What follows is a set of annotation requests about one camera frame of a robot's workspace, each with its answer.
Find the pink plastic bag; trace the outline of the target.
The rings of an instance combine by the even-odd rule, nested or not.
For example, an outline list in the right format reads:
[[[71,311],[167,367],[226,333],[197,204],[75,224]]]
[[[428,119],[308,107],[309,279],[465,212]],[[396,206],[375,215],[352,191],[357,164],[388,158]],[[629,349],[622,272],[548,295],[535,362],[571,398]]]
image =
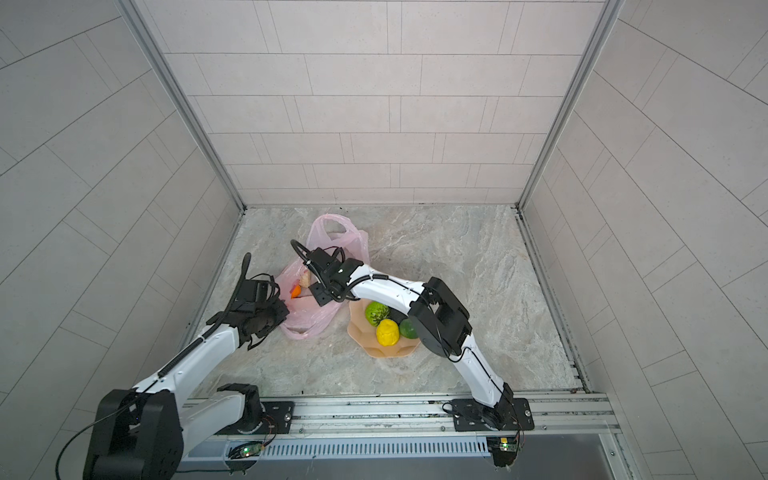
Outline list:
[[[320,278],[305,265],[303,256],[308,257],[320,248],[327,256],[333,256],[342,262],[340,253],[334,254],[335,248],[344,251],[346,260],[357,259],[370,262],[368,234],[354,226],[352,221],[338,214],[324,214],[312,224],[305,250],[290,263],[277,277],[280,287],[280,299],[288,308],[288,316],[279,328],[292,340],[307,340],[319,335],[336,316],[342,304],[331,299],[320,306],[315,299],[310,285],[320,282]]]

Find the bumpy light green fruit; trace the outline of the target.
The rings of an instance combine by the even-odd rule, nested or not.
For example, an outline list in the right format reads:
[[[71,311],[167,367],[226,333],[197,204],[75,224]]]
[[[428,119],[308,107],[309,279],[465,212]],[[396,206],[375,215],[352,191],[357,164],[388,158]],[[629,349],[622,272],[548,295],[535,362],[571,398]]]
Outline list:
[[[382,303],[371,301],[365,307],[364,315],[371,326],[377,327],[383,320],[390,318],[390,308]]]

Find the pink scalloped plate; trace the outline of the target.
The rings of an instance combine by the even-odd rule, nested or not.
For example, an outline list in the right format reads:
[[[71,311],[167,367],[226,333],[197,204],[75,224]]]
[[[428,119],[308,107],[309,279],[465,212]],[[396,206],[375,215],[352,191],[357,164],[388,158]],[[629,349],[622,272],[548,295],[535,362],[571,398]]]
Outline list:
[[[419,339],[401,337],[393,346],[382,346],[376,338],[376,328],[365,318],[368,299],[348,303],[350,320],[347,326],[349,336],[371,357],[377,359],[401,358],[412,354],[421,345]]]

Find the yellow fake lemon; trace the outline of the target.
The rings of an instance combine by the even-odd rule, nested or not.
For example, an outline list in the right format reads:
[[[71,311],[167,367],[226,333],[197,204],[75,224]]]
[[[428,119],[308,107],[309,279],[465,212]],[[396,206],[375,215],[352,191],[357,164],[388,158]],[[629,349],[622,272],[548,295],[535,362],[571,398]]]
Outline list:
[[[395,346],[400,339],[399,325],[391,319],[383,319],[376,327],[376,339],[383,347]]]

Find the smooth green fake fruit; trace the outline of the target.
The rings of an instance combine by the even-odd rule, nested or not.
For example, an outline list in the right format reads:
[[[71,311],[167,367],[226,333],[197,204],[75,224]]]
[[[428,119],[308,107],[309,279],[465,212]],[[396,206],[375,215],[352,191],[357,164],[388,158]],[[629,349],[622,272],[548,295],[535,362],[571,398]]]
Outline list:
[[[399,323],[400,336],[407,339],[418,339],[419,335],[414,327],[412,321],[408,318],[402,320]]]

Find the beige fake potato fruit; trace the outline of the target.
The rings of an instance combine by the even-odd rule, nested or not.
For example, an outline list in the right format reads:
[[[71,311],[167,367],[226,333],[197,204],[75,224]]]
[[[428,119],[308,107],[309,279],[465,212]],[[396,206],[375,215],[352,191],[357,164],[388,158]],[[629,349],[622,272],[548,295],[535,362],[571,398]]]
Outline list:
[[[308,288],[312,283],[312,274],[309,270],[305,270],[299,279],[299,286],[302,289]]]

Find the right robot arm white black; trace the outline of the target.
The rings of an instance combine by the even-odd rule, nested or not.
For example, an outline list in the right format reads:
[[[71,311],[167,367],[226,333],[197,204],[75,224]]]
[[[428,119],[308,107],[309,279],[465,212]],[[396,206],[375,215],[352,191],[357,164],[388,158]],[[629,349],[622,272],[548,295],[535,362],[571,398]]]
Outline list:
[[[310,290],[319,305],[363,299],[406,315],[427,350],[448,359],[457,369],[487,426],[495,430],[520,427],[511,388],[484,358],[468,310],[441,279],[408,281],[348,258],[341,248],[332,253],[323,248],[310,250],[296,240],[291,246],[316,278]]]

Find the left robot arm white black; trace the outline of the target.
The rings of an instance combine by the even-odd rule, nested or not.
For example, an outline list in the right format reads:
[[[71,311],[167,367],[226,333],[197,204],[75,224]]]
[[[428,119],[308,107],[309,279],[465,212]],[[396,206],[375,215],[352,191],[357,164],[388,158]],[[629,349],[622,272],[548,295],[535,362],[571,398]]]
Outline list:
[[[285,319],[287,309],[273,276],[246,276],[251,256],[226,307],[209,326],[158,371],[127,390],[115,389],[99,403],[86,455],[86,479],[170,479],[183,458],[219,433],[264,434],[238,448],[256,456],[279,431],[255,385],[229,383],[191,408],[198,385],[240,347],[258,346]]]

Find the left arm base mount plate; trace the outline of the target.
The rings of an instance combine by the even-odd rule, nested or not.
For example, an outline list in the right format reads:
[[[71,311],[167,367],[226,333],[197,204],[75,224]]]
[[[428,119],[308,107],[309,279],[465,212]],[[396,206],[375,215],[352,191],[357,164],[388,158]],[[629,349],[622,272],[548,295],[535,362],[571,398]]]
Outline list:
[[[217,432],[217,435],[282,435],[290,432],[295,403],[292,401],[262,402],[259,416],[249,414],[245,422],[238,421]]]

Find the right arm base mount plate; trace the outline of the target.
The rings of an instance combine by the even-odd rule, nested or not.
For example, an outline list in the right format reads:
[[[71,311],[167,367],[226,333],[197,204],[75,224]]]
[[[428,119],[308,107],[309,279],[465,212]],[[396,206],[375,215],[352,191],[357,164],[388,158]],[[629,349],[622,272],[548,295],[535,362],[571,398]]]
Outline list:
[[[485,406],[472,398],[452,399],[443,404],[457,432],[532,431],[535,429],[532,410],[525,398],[502,397],[494,407]]]

